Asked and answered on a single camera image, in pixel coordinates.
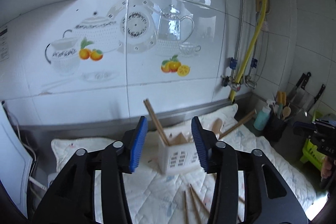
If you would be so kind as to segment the person right hand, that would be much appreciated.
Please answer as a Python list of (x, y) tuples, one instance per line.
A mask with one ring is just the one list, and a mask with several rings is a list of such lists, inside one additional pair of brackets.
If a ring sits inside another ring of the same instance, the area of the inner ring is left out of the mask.
[(333, 173), (332, 168), (335, 165), (335, 160), (331, 159), (330, 157), (326, 156), (323, 160), (322, 167), (321, 167), (321, 177), (327, 179)]

